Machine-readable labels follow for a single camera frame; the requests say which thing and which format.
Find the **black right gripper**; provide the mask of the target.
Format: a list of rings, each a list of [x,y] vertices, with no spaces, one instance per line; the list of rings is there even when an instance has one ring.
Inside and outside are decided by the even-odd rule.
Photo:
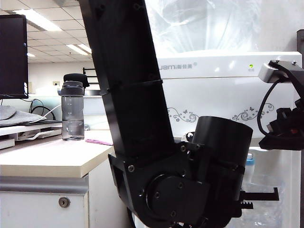
[[[304,149],[304,100],[295,101],[295,108],[277,109],[278,135],[267,134],[259,146],[266,150]]]

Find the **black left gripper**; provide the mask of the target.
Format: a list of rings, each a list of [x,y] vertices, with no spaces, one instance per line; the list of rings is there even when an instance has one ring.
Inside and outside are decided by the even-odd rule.
[[[278,201],[273,192],[241,190],[253,130],[249,126],[214,116],[201,116],[192,143],[196,147],[196,179],[209,185],[202,213],[205,226],[225,226],[241,209],[253,209],[249,201]]]

